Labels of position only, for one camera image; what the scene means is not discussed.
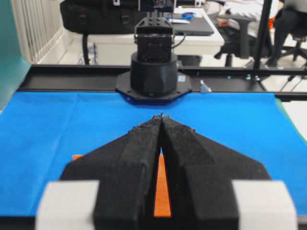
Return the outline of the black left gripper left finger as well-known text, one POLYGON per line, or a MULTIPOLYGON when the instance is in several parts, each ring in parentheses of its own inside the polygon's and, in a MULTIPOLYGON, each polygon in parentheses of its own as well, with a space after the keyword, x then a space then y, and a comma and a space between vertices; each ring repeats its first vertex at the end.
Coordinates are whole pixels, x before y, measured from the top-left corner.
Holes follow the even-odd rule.
POLYGON ((40 201, 38 230, 136 230, 154 211, 160 117, 68 163, 40 201))

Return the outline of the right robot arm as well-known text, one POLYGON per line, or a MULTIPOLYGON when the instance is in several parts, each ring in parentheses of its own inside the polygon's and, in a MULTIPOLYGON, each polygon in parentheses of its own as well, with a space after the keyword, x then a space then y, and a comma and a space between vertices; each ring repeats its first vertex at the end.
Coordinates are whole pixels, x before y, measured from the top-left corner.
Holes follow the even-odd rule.
POLYGON ((170 102, 192 90, 188 75, 178 71, 174 54, 175 32, 164 13, 173 13, 173 0, 140 0, 146 12, 136 26, 137 51, 131 55, 130 70, 118 76, 116 91, 137 101, 170 102))

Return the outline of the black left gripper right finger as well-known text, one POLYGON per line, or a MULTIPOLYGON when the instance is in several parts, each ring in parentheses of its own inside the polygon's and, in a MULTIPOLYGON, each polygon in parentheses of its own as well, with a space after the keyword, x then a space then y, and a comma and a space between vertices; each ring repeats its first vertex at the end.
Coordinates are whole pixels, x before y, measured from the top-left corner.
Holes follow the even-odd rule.
POLYGON ((287 187, 262 163, 169 117, 161 133, 172 216, 184 229, 297 229, 287 187))

